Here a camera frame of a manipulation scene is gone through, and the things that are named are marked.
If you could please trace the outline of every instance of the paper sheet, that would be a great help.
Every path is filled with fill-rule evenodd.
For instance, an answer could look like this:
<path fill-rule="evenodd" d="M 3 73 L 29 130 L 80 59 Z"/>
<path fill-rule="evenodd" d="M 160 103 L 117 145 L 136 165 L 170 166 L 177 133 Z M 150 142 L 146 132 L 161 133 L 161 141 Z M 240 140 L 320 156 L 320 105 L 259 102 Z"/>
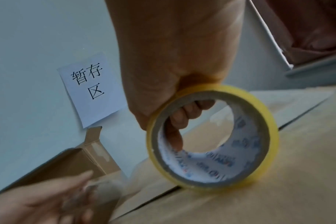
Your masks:
<path fill-rule="evenodd" d="M 104 53 L 57 69 L 83 128 L 124 108 L 126 99 Z"/>

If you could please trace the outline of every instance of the roll of packing tape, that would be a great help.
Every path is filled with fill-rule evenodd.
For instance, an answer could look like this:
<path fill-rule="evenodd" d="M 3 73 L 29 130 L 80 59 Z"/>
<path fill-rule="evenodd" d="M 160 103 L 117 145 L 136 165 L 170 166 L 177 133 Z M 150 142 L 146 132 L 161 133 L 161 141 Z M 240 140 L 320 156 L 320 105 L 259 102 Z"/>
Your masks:
<path fill-rule="evenodd" d="M 183 105 L 209 99 L 223 100 L 232 109 L 234 127 L 228 140 L 207 153 L 174 150 L 164 133 L 167 118 Z M 278 128 L 267 107 L 250 93 L 200 85 L 179 91 L 152 115 L 146 141 L 149 157 L 163 176 L 181 187 L 216 191 L 260 177 L 277 153 Z"/>

